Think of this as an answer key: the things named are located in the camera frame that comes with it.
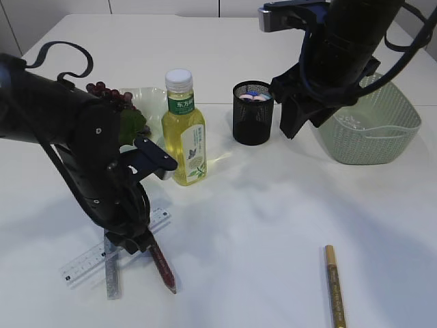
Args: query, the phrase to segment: white bottle cap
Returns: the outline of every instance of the white bottle cap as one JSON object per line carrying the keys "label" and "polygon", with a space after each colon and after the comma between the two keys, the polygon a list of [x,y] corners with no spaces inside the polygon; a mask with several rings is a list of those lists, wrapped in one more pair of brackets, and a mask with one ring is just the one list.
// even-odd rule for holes
{"label": "white bottle cap", "polygon": [[165,75],[165,86],[170,92],[188,92],[193,88],[193,76],[189,70],[171,70]]}

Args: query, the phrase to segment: white wall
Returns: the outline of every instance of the white wall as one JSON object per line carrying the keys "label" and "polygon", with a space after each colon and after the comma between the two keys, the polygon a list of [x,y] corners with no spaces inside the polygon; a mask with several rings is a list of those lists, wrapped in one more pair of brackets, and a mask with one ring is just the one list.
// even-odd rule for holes
{"label": "white wall", "polygon": [[[67,14],[178,14],[180,16],[256,17],[267,0],[0,0],[0,51],[27,52]],[[437,0],[407,0],[428,17]],[[396,21],[412,36],[421,22],[401,10]],[[437,32],[428,52],[437,60]]]}
{"label": "white wall", "polygon": [[[437,6],[437,0],[407,0],[414,7],[420,9],[425,17],[429,17],[434,8]],[[396,21],[402,26],[411,36],[416,36],[423,23],[406,10],[401,9],[397,15]],[[434,32],[434,37],[427,47],[428,53],[437,60],[437,31]]]}
{"label": "white wall", "polygon": [[21,51],[28,51],[65,15],[109,14],[107,0],[0,0]]}
{"label": "white wall", "polygon": [[9,53],[21,57],[20,49],[15,42],[14,34],[9,26],[5,12],[0,4],[0,53]]}
{"label": "white wall", "polygon": [[113,14],[217,17],[219,0],[110,0]]}
{"label": "white wall", "polygon": [[267,0],[220,0],[222,17],[258,17],[258,8]]}

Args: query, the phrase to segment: green leaf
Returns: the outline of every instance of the green leaf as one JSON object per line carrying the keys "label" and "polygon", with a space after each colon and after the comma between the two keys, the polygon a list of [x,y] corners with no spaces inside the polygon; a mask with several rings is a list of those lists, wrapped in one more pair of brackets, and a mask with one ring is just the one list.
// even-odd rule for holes
{"label": "green leaf", "polygon": [[125,109],[120,113],[119,144],[132,145],[137,133],[144,129],[147,120],[140,111]]}

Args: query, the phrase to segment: metal ruler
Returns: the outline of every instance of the metal ruler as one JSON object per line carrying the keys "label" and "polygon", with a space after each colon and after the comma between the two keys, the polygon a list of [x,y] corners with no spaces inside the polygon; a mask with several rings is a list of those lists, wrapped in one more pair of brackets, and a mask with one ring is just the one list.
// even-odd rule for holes
{"label": "metal ruler", "polygon": [[[104,253],[111,254],[117,250],[117,247],[109,241],[103,233]],[[104,262],[104,275],[107,283],[107,297],[110,300],[121,297],[120,287],[118,284],[118,253]]]}

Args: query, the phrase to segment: bunch of grapes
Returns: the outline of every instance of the bunch of grapes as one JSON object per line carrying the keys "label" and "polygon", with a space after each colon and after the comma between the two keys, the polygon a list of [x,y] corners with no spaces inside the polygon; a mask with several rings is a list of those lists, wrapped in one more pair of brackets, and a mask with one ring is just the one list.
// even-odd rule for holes
{"label": "bunch of grapes", "polygon": [[[86,87],[89,94],[109,101],[118,111],[136,111],[141,115],[141,112],[132,104],[133,95],[131,92],[124,92],[122,94],[117,89],[109,89],[104,82],[99,81],[96,84],[88,83]],[[139,134],[150,135],[150,127],[144,125],[142,131],[137,131]]]}

